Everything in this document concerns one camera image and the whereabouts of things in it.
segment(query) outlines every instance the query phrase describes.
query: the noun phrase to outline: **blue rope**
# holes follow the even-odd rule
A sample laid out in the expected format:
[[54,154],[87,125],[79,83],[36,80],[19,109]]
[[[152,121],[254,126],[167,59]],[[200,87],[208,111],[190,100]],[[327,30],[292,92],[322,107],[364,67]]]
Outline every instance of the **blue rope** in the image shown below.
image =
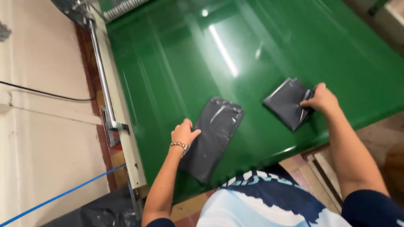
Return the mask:
[[15,217],[13,217],[12,219],[10,219],[10,220],[8,220],[8,221],[6,221],[6,222],[0,224],[0,227],[6,226],[6,225],[10,224],[11,222],[13,222],[13,221],[15,221],[15,220],[17,220],[17,219],[19,219],[19,218],[21,218],[21,217],[23,217],[23,216],[29,214],[29,213],[31,213],[32,211],[34,211],[34,210],[36,210],[36,209],[38,209],[38,208],[40,208],[41,206],[44,206],[44,205],[46,205],[46,204],[48,204],[48,203],[50,203],[50,202],[52,202],[52,201],[54,201],[54,200],[57,200],[57,199],[59,199],[60,197],[62,197],[62,196],[64,196],[64,195],[67,195],[67,194],[69,194],[70,192],[75,191],[75,190],[77,190],[77,189],[83,187],[84,185],[87,185],[87,184],[89,184],[89,183],[91,183],[91,182],[97,180],[98,178],[100,178],[100,177],[102,177],[102,176],[105,176],[105,175],[107,175],[107,174],[109,174],[109,173],[112,173],[113,171],[115,171],[115,170],[117,170],[117,169],[119,169],[119,168],[121,168],[121,167],[124,167],[125,165],[126,165],[126,164],[122,164],[122,165],[120,165],[120,166],[118,166],[118,167],[115,167],[115,168],[111,169],[110,171],[107,171],[107,172],[105,172],[105,173],[103,173],[103,174],[101,174],[101,175],[99,175],[99,176],[94,177],[93,179],[91,179],[91,180],[89,180],[89,181],[87,181],[87,182],[82,183],[81,185],[79,185],[79,186],[77,186],[77,187],[75,187],[75,188],[70,189],[70,190],[67,191],[67,192],[64,192],[64,193],[62,193],[62,194],[60,194],[60,195],[58,195],[58,196],[55,196],[55,197],[51,198],[50,200],[45,201],[45,202],[43,202],[43,203],[41,203],[41,204],[39,204],[39,205],[37,205],[37,206],[35,206],[35,207],[33,207],[33,208],[31,208],[31,209],[29,209],[29,210],[23,212],[23,213],[21,213],[21,214],[15,216]]

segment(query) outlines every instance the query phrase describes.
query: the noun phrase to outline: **shirt sleeve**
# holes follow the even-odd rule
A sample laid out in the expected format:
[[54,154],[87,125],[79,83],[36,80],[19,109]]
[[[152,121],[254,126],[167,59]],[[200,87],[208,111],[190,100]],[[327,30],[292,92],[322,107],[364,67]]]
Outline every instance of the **shirt sleeve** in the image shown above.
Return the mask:
[[150,222],[146,227],[175,227],[170,219],[159,218]]
[[372,190],[349,194],[342,205],[341,216],[353,227],[404,227],[404,215],[391,198]]

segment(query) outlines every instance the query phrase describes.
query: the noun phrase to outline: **wall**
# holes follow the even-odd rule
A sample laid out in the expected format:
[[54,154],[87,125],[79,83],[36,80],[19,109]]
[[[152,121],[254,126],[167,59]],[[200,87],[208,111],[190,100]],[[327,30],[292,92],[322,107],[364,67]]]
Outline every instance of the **wall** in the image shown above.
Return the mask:
[[[2,0],[0,80],[89,98],[73,23],[49,0]],[[0,223],[106,171],[90,103],[0,85]],[[9,226],[38,226],[109,192],[107,179],[62,197]]]

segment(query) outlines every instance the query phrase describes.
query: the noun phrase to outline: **metal rod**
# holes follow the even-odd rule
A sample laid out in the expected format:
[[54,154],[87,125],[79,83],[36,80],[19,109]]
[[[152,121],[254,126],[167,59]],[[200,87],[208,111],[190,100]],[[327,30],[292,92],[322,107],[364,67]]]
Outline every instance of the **metal rod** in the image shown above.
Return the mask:
[[100,50],[99,50],[99,46],[98,46],[98,39],[95,34],[95,26],[94,26],[93,20],[89,19],[88,24],[90,26],[91,40],[93,41],[95,60],[97,61],[98,72],[100,74],[101,89],[102,89],[102,93],[104,94],[105,106],[107,108],[109,121],[115,122],[114,111],[112,110],[112,104],[111,104],[111,97],[109,96],[107,79],[105,78],[104,66],[101,61],[101,54],[100,54]]

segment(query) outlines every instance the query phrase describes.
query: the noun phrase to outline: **black cable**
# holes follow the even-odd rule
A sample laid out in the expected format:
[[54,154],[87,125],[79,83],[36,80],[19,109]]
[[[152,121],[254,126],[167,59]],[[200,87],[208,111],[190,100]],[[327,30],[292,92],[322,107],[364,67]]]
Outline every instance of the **black cable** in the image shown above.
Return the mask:
[[50,95],[50,96],[54,96],[54,97],[58,97],[58,98],[62,98],[62,99],[69,99],[69,100],[73,100],[73,101],[81,101],[81,102],[83,102],[83,101],[91,101],[91,100],[96,99],[96,97],[93,97],[91,99],[74,99],[74,98],[69,98],[69,97],[65,97],[65,96],[61,96],[61,95],[55,95],[55,94],[47,93],[47,92],[40,91],[40,90],[35,90],[35,89],[32,89],[32,88],[26,88],[26,87],[23,87],[23,86],[20,86],[20,85],[10,84],[10,83],[7,83],[7,82],[1,81],[1,80],[0,80],[0,84],[5,84],[5,85],[12,86],[12,87],[15,87],[15,88],[29,90],[29,91],[33,91],[33,92],[38,92],[38,93],[41,93],[41,94]]

